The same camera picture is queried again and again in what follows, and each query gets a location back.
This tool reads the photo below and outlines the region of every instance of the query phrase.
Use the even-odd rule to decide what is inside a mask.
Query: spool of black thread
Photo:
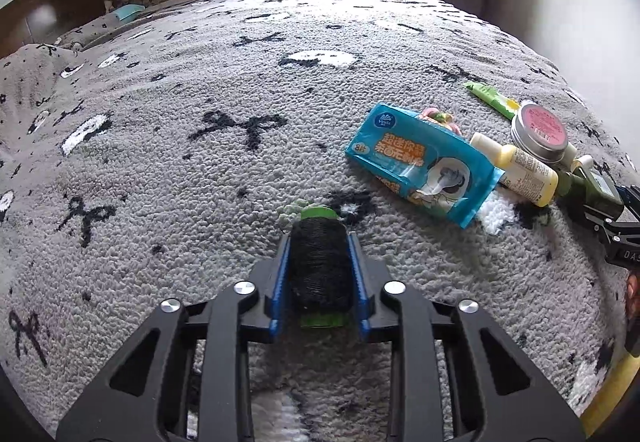
[[[297,312],[345,313],[351,309],[353,272],[347,230],[331,209],[311,208],[293,225],[288,274]]]

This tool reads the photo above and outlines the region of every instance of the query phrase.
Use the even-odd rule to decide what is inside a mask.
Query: black robot arm part
[[[435,340],[449,374],[454,442],[581,442],[578,418],[542,372],[473,300],[432,303],[394,281],[349,235],[361,337],[392,345],[387,442],[440,442]],[[274,259],[216,298],[162,302],[85,388],[59,442],[185,442],[188,376],[206,339],[199,442],[253,442],[247,343],[275,342],[287,306],[289,237]]]

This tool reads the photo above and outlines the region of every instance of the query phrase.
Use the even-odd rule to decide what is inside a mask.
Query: blue plastic package
[[[417,115],[379,103],[346,154],[394,193],[465,228],[504,172],[455,133]]]

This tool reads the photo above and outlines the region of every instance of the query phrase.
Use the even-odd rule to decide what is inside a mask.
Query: black bow print
[[[210,126],[192,133],[189,136],[190,141],[194,141],[209,132],[229,127],[239,127],[246,130],[246,146],[249,149],[258,149],[261,142],[261,132],[280,128],[287,124],[287,120],[277,114],[249,117],[249,120],[245,123],[236,123],[225,112],[220,112],[219,110],[206,112],[202,120],[204,123],[210,124]]]
[[[69,214],[64,220],[62,220],[57,231],[60,231],[60,229],[62,229],[73,217],[82,217],[82,241],[80,242],[80,245],[82,245],[82,247],[86,247],[91,241],[92,222],[104,222],[107,218],[112,217],[115,214],[116,208],[114,206],[98,206],[86,211],[84,209],[84,200],[82,197],[75,196],[69,201]]]
[[[73,107],[68,112],[66,112],[64,110],[62,112],[60,112],[60,117],[58,119],[56,119],[55,121],[53,121],[53,125],[52,126],[56,126],[57,124],[59,124],[60,121],[62,121],[62,119],[64,119],[68,115],[77,114],[79,111],[81,111],[83,109],[82,108],[82,103],[84,103],[84,99],[81,100],[75,107]]]
[[[376,211],[368,191],[332,191],[324,197],[330,200],[328,206],[348,226],[362,222],[366,215]]]
[[[49,55],[50,56],[53,56],[52,53],[58,50],[57,48],[53,47],[52,45],[47,45],[47,44],[40,44],[36,48],[43,48],[43,47],[45,47],[45,48],[47,48],[47,50],[49,50]]]
[[[188,28],[188,29],[182,29],[181,31],[175,31],[175,32],[169,32],[168,34],[165,34],[165,38],[167,40],[172,39],[174,36],[178,36],[178,34],[180,34],[181,32],[186,32],[186,31],[195,31],[197,28]]]
[[[280,36],[281,34],[282,32],[278,31],[265,36],[264,38],[256,38],[255,40],[252,40],[251,38],[248,38],[246,36],[240,36],[240,41],[235,42],[233,45],[234,47],[242,47],[243,45],[253,44],[254,42],[284,42],[285,38]]]
[[[15,332],[15,355],[18,359],[20,359],[20,336],[22,333],[27,336],[27,339],[31,341],[33,348],[35,348],[42,365],[47,367],[47,359],[44,356],[44,352],[42,348],[40,348],[40,343],[36,339],[36,334],[40,329],[40,323],[38,321],[38,315],[35,312],[31,312],[29,316],[29,321],[27,321],[26,326],[22,324],[18,314],[16,314],[13,310],[9,313],[9,326],[11,330]]]

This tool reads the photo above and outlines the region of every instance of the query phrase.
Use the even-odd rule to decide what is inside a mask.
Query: bed
[[[552,62],[439,0],[173,0],[2,60],[0,364],[25,405],[54,433],[160,301],[214,297],[321,203],[395,278],[479,301],[583,412],[625,338],[628,274],[594,236],[505,189],[460,229],[345,158],[380,101],[509,142],[467,80],[553,110],[637,182]],[[382,440],[388,371],[388,347],[347,330],[253,350],[256,440]]]

